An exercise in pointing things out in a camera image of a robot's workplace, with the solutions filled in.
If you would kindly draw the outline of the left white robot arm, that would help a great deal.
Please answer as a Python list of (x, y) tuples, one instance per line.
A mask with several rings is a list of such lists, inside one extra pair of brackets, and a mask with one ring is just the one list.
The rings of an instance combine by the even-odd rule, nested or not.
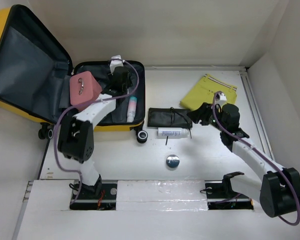
[(91, 160), (94, 129), (116, 109), (118, 100), (128, 97), (131, 86), (130, 71), (123, 65), (111, 67), (110, 79), (105, 87), (101, 87), (90, 71), (70, 78), (71, 106), (58, 120), (61, 127), (54, 151), (79, 162), (80, 167), (76, 170), (78, 186), (71, 185), (77, 193), (85, 192), (93, 199), (101, 194), (102, 178)]

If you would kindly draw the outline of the yellow hard-shell suitcase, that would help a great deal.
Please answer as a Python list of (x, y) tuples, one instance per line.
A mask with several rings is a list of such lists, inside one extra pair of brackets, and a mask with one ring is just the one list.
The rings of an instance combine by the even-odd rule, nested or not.
[[(65, 48), (26, 6), (16, 4), (0, 10), (0, 107), (41, 125), (40, 139), (53, 137), (53, 126), (70, 106), (69, 81), (90, 71), (102, 88), (108, 84), (110, 61), (87, 61), (73, 66)], [(95, 127), (96, 131), (136, 132), (145, 141), (145, 68), (138, 61), (123, 62), (130, 72), (126, 98)], [(133, 122), (127, 123), (131, 96), (137, 98)]]

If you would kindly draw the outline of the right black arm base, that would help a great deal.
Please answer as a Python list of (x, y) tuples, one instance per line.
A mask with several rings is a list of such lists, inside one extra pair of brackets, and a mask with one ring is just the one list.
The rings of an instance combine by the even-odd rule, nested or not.
[(232, 190), (231, 179), (243, 176), (240, 171), (227, 173), (222, 180), (205, 180), (199, 192), (206, 195), (208, 210), (253, 210), (253, 202), (247, 196)]

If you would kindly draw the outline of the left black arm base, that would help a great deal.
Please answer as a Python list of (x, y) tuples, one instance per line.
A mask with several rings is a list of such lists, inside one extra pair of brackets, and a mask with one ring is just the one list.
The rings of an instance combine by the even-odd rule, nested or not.
[(84, 187), (78, 193), (79, 182), (70, 183), (72, 190), (71, 202), (77, 197), (73, 204), (69, 205), (69, 209), (73, 211), (114, 211), (116, 210), (118, 181), (105, 180), (102, 181), (100, 190), (97, 194), (88, 191)]

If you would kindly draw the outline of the round silver tin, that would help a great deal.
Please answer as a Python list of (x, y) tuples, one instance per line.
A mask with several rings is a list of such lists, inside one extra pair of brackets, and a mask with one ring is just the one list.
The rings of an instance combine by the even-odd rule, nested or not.
[(170, 154), (167, 156), (165, 163), (168, 169), (176, 169), (180, 164), (180, 158), (175, 154)]

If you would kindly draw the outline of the yellow-green shorts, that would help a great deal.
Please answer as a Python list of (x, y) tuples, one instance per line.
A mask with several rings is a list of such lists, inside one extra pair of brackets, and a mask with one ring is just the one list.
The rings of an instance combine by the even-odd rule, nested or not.
[(194, 111), (203, 103), (211, 104), (215, 92), (221, 91), (225, 94), (227, 103), (235, 104), (237, 99), (237, 89), (235, 85), (225, 83), (210, 74), (205, 74), (185, 95), (179, 105), (182, 108)]

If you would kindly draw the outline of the black drawstring pouch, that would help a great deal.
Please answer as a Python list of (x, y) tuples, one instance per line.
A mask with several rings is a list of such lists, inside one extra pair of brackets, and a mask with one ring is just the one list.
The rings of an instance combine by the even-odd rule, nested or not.
[(192, 120), (187, 116), (190, 111), (181, 108), (149, 108), (147, 126), (150, 128), (191, 129)]

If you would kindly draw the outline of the white spray bottle blue text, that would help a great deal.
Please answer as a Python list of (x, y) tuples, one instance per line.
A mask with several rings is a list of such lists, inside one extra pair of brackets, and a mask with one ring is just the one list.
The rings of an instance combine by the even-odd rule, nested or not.
[(159, 138), (183, 139), (190, 136), (190, 131), (186, 128), (180, 127), (159, 127), (157, 129), (157, 136)]

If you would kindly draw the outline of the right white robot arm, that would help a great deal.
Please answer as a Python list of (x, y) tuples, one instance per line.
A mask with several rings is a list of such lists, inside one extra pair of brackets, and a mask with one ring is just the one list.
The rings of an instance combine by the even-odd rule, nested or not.
[(239, 108), (233, 104), (219, 106), (204, 102), (187, 116), (194, 124), (212, 125), (220, 131), (221, 142), (240, 157), (259, 177), (246, 178), (242, 172), (223, 176), (221, 191), (227, 197), (243, 194), (256, 200), (266, 215), (280, 217), (292, 212), (300, 218), (300, 174), (285, 168), (257, 149), (249, 135), (240, 128)]

